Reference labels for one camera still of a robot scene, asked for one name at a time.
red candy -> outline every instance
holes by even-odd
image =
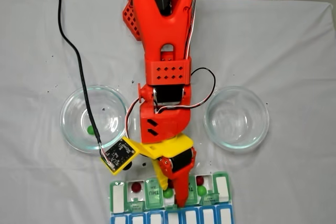
[[[168,179],[168,188],[174,188],[173,181],[171,179]]]
[[[131,186],[131,189],[134,193],[138,193],[141,191],[141,184],[139,182],[134,182]]]
[[[198,186],[201,186],[201,185],[204,184],[204,178],[203,178],[203,176],[197,176],[197,177],[196,177],[196,184],[197,184]]]

glass bowl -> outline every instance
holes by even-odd
[[[124,118],[127,112],[125,99],[118,91],[107,86],[91,86],[87,90],[102,147],[107,148],[125,133]],[[88,133],[90,125],[83,89],[78,89],[63,105],[60,127],[72,147],[85,153],[99,154],[96,137]]]
[[[210,98],[204,115],[209,138],[228,151],[246,152],[265,138],[269,115],[256,94],[243,87],[226,87]]]

black cable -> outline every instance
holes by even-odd
[[[79,54],[78,49],[74,46],[73,43],[71,43],[71,41],[63,33],[62,24],[61,24],[61,6],[62,6],[62,0],[58,0],[58,28],[59,28],[59,31],[60,31],[63,39],[73,48],[73,50],[75,51],[75,53],[77,55],[79,74],[80,74],[80,80],[82,82],[85,104],[86,104],[86,108],[87,108],[87,111],[88,111],[88,115],[89,115],[89,118],[90,118],[91,125],[93,127],[94,135],[96,136],[96,139],[97,139],[97,142],[98,142],[98,145],[99,145],[99,148],[100,148],[100,145],[101,145],[100,135],[99,135],[96,123],[95,123],[93,115],[92,115],[91,107],[90,107],[88,90],[86,88],[85,78],[84,78],[84,73],[83,73],[82,60],[80,58],[80,54]]]
[[[194,108],[197,108],[198,106],[201,106],[201,105],[204,104],[207,100],[209,100],[209,98],[211,97],[211,95],[214,93],[215,86],[216,86],[216,76],[215,76],[215,74],[214,74],[210,69],[208,69],[208,68],[206,68],[206,67],[200,67],[200,68],[195,69],[195,70],[191,73],[191,76],[192,76],[195,72],[199,71],[200,69],[208,70],[208,71],[212,74],[212,76],[213,76],[213,78],[214,78],[214,84],[213,84],[213,86],[212,86],[212,89],[211,89],[211,92],[210,92],[210,95],[208,96],[208,98],[205,99],[203,102],[199,103],[199,105],[197,105],[196,107],[193,107],[193,109],[194,109]]]

white table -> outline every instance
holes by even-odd
[[[122,22],[126,1],[64,0],[62,22],[81,52],[87,84],[114,87],[131,102],[136,84],[144,84],[144,67],[142,45]],[[0,0],[0,223],[109,223],[109,183],[153,175],[139,157],[129,172],[113,177],[96,156],[63,139],[60,109],[81,84],[76,56],[58,31],[57,5]],[[211,68],[216,89],[241,85],[256,92],[267,104],[270,129],[257,151],[232,155],[208,140],[205,107],[193,110],[185,130],[198,151],[193,172],[229,172],[236,223],[334,223],[331,6],[197,0],[196,14],[193,69]],[[192,84],[196,102],[211,77],[197,74]]]

green ball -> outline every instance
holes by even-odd
[[[206,195],[206,188],[204,186],[198,186],[197,187],[197,193],[200,196]]]
[[[93,131],[93,127],[92,127],[92,125],[90,125],[90,126],[88,127],[87,131],[88,131],[88,133],[89,133],[90,135],[94,135],[94,134],[95,134],[95,132]]]
[[[163,191],[163,197],[166,199],[173,197],[173,195],[174,193],[172,188],[167,188],[167,190]]]

